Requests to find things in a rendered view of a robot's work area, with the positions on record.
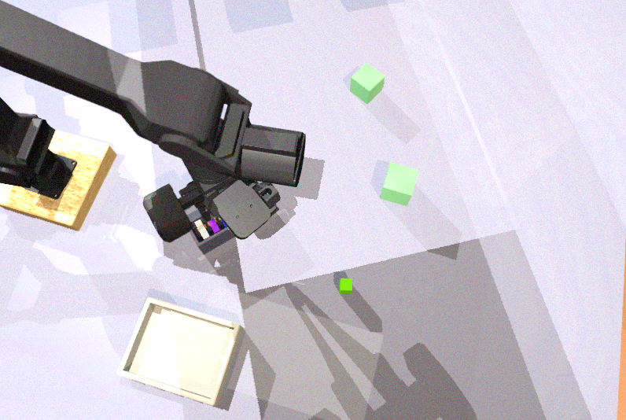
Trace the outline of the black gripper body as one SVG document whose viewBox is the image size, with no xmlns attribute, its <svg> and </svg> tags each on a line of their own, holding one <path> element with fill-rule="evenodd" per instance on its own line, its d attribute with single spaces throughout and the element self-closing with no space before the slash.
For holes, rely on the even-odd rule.
<svg viewBox="0 0 626 420">
<path fill-rule="evenodd" d="M 180 198 L 170 183 L 144 196 L 143 206 L 163 241 L 172 243 L 189 233 L 193 225 L 184 210 L 194 205 L 203 216 L 210 214 L 204 206 L 205 194 L 228 188 L 238 178 L 236 170 L 215 180 L 201 180 L 191 174 L 190 177 L 193 183 L 179 190 Z"/>
</svg>

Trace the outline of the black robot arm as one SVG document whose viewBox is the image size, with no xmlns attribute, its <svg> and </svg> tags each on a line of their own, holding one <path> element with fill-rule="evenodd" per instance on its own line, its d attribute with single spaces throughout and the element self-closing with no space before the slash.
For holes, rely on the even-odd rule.
<svg viewBox="0 0 626 420">
<path fill-rule="evenodd" d="M 141 62 L 2 0 L 0 67 L 121 115 L 197 179 L 236 170 L 231 186 L 205 194 L 204 206 L 237 239 L 279 210 L 272 183 L 298 186 L 306 134 L 251 124 L 252 103 L 205 70 Z M 54 132 L 0 98 L 0 183 L 58 199 L 78 162 L 49 149 Z"/>
</svg>

